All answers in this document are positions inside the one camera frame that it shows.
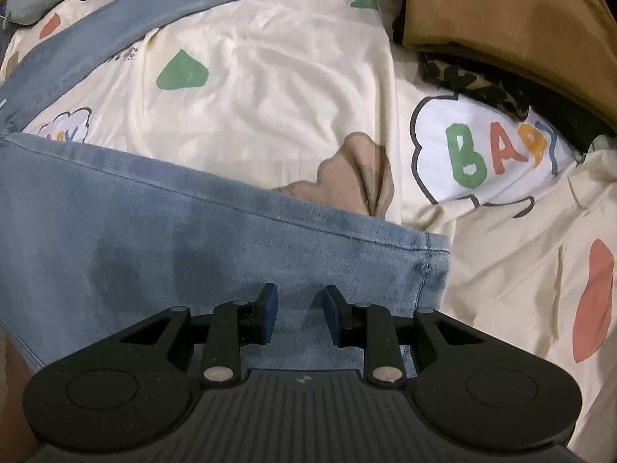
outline brown blanket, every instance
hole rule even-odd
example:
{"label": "brown blanket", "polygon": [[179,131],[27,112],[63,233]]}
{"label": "brown blanket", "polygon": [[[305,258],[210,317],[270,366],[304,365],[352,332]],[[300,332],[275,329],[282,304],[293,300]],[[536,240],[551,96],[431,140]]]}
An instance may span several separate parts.
{"label": "brown blanket", "polygon": [[506,69],[617,127],[617,24],[604,0],[406,0],[403,45]]}

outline cloud speech bubble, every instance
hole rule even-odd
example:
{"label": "cloud speech bubble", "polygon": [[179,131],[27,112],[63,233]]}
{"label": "cloud speech bubble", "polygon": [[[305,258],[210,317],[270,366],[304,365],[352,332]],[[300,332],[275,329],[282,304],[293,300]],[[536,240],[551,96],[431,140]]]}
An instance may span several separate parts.
{"label": "cloud speech bubble", "polygon": [[521,217],[577,165],[573,149],[532,109],[516,123],[458,94],[424,98],[411,116],[410,135],[411,172],[433,204],[520,203],[514,217]]}
{"label": "cloud speech bubble", "polygon": [[90,108],[80,108],[73,113],[60,113],[50,123],[43,125],[37,135],[51,140],[84,142],[88,135]]}

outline metal rivet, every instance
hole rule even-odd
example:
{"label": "metal rivet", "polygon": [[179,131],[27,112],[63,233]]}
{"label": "metal rivet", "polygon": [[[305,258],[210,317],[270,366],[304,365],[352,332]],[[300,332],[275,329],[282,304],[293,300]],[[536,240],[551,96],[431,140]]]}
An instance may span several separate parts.
{"label": "metal rivet", "polygon": [[215,383],[223,383],[232,379],[233,370],[229,367],[223,367],[222,365],[215,365],[204,371],[204,377]]}
{"label": "metal rivet", "polygon": [[382,365],[373,369],[373,378],[384,383],[394,383],[403,377],[403,371],[390,365]]}

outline leopard print fabric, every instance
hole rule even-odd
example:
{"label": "leopard print fabric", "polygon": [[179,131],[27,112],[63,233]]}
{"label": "leopard print fabric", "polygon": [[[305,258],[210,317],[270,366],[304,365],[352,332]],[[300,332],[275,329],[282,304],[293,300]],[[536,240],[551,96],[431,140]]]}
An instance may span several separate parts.
{"label": "leopard print fabric", "polygon": [[522,90],[503,79],[464,69],[431,54],[421,54],[420,73],[428,83],[479,100],[515,120],[522,122],[529,114],[529,100]]}

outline cartoon pattern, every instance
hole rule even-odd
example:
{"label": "cartoon pattern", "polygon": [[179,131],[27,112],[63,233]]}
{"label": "cartoon pattern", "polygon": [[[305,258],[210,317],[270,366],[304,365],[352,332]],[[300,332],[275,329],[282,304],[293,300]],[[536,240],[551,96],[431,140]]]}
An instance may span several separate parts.
{"label": "cartoon pattern", "polygon": [[193,59],[184,49],[180,49],[161,71],[156,79],[156,85],[162,91],[203,87],[209,74],[201,62]]}
{"label": "cartoon pattern", "polygon": [[603,345],[609,333],[613,309],[615,258],[606,244],[596,239],[589,249],[589,275],[581,295],[572,330],[575,362],[587,360]]}
{"label": "cartoon pattern", "polygon": [[41,32],[39,33],[39,40],[47,38],[47,36],[49,36],[58,29],[61,23],[62,20],[60,16],[54,12],[54,14],[51,16],[51,19],[47,21],[47,23],[41,28]]}
{"label": "cartoon pattern", "polygon": [[427,97],[411,116],[411,172],[431,204],[521,204],[529,213],[578,155],[530,112],[523,123],[458,94]]}
{"label": "cartoon pattern", "polygon": [[296,181],[277,191],[314,204],[384,218],[394,197],[394,181],[386,148],[364,132],[353,132],[332,158],[319,165],[317,182]]}
{"label": "cartoon pattern", "polygon": [[6,77],[8,78],[10,74],[15,70],[17,65],[19,64],[19,52],[15,52],[8,58],[6,63]]}
{"label": "cartoon pattern", "polygon": [[38,135],[61,142],[84,142],[88,135],[91,115],[90,108],[80,108],[73,113],[60,113],[50,123],[43,125]]}
{"label": "cartoon pattern", "polygon": [[350,7],[352,8],[372,8],[373,10],[377,10],[377,1],[376,0],[354,0]]}
{"label": "cartoon pattern", "polygon": [[137,55],[137,52],[138,52],[138,48],[137,47],[130,46],[126,50],[118,52],[118,54],[116,54],[116,55],[112,55],[112,57],[107,59],[106,62],[109,63],[111,61],[119,61],[119,60],[132,61],[135,58],[135,56]]}

